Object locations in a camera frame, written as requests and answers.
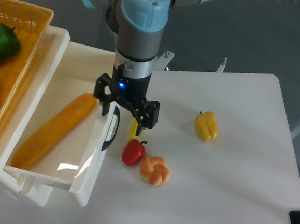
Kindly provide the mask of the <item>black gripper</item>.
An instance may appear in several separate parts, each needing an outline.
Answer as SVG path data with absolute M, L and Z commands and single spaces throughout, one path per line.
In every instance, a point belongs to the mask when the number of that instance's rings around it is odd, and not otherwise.
M 160 103 L 146 100 L 151 75 L 140 79 L 130 78 L 125 76 L 125 72 L 124 65 L 120 65 L 113 68 L 112 78 L 103 73 L 96 79 L 93 96 L 102 106 L 102 116 L 107 115 L 114 101 L 125 108 L 128 104 L 128 110 L 138 124 L 135 133 L 139 135 L 147 128 L 152 129 L 158 122 Z M 110 88 L 111 93 L 105 93 L 106 87 Z

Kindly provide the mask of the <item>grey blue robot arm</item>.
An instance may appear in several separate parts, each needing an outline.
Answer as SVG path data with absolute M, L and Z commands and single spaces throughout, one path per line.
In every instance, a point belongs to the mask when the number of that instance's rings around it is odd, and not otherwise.
M 94 90 L 103 116 L 116 102 L 137 120 L 137 135 L 155 126 L 160 103 L 148 101 L 146 92 L 169 10 L 206 1 L 210 0 L 109 0 L 105 19 L 117 37 L 115 61 L 112 75 L 104 73 L 98 77 Z

